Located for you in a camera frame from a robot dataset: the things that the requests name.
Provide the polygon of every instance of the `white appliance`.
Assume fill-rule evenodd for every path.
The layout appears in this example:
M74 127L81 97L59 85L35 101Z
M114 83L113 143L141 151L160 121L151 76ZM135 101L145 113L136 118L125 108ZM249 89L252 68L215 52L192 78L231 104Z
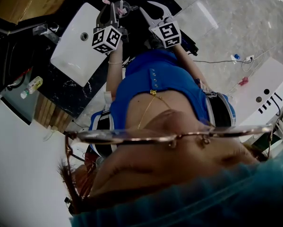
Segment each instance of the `white appliance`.
M283 65L269 58L249 78L249 82L233 93L232 106L236 125L267 124L283 107ZM251 136L240 137L245 142Z
M99 10L83 4L74 16L51 57L51 63L84 87L106 58L92 49L93 28Z

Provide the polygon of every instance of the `wall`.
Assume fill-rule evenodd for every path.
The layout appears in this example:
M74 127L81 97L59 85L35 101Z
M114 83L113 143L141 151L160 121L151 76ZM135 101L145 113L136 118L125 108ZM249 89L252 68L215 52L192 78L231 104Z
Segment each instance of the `wall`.
M64 135L28 126L0 102L0 223L6 227L68 227L67 191L57 172Z

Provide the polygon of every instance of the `small bottle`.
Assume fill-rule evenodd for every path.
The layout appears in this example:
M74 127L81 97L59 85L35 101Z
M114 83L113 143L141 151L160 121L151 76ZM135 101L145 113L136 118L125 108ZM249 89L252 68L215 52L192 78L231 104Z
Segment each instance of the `small bottle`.
M29 94L35 92L43 84L41 77L34 78L27 86L27 88L21 92L20 96L25 99Z

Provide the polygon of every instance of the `toothbrush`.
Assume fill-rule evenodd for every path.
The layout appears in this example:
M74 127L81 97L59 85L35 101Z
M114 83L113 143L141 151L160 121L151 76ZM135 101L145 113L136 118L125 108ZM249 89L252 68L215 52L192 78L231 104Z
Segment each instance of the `toothbrush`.
M123 0L120 0L120 17L122 16Z

